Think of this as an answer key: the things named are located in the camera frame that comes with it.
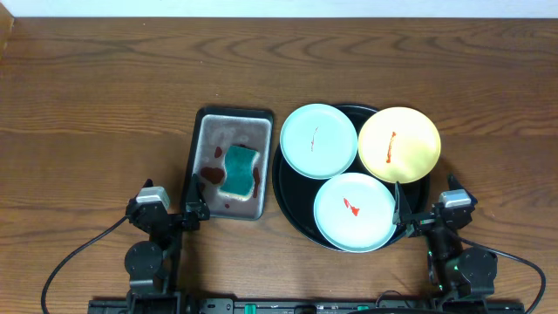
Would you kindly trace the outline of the light blue plate red blob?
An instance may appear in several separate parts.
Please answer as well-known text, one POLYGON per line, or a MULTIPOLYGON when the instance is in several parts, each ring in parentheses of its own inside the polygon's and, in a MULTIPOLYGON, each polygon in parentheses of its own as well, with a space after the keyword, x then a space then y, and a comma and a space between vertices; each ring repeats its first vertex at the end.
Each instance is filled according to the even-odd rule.
POLYGON ((396 231, 395 200, 379 180, 345 173, 327 180, 318 190, 313 216, 321 235, 336 248, 351 253, 380 249, 396 231))

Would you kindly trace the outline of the green yellow sponge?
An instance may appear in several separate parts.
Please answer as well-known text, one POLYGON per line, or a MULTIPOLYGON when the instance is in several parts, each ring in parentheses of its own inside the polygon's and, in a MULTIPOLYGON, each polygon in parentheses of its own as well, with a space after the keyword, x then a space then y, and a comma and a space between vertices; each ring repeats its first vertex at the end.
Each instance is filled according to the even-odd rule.
POLYGON ((225 155, 225 179, 219 193, 238 201, 248 200, 255 187, 253 170, 259 155, 247 147, 231 146, 225 155))

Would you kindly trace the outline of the yellow plate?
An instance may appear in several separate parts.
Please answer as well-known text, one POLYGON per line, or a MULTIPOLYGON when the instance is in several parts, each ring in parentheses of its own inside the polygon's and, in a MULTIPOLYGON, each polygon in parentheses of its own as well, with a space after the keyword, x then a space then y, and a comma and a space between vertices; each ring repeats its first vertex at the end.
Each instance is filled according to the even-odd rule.
POLYGON ((390 107, 374 113, 358 134, 358 157, 381 181, 411 183, 429 174, 441 155, 438 128, 422 112, 390 107))

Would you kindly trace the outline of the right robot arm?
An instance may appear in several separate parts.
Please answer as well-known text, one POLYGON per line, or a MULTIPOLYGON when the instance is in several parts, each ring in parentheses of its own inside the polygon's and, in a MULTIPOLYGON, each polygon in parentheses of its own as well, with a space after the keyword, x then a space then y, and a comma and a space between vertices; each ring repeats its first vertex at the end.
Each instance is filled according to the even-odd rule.
POLYGON ((447 181, 449 189, 432 209, 415 214, 397 182, 393 222, 405 228, 407 237, 426 239, 431 280, 441 290, 432 307, 447 313, 488 313, 487 297, 494 293, 498 259, 485 249, 463 247, 457 231, 472 221, 478 201, 453 175, 447 181))

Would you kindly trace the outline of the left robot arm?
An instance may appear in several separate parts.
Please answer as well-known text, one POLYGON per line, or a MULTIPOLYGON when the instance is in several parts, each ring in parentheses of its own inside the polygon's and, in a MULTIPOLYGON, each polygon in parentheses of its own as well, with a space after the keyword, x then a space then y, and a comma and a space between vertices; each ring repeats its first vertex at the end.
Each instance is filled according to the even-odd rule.
POLYGON ((126 217, 136 228, 149 235, 147 241, 135 243, 125 257, 130 276, 126 297, 131 314, 191 314, 199 311, 192 297, 177 288, 182 235, 196 231, 210 218, 197 175, 189 181, 185 207, 170 214, 170 199, 163 187, 147 180, 126 207, 126 217))

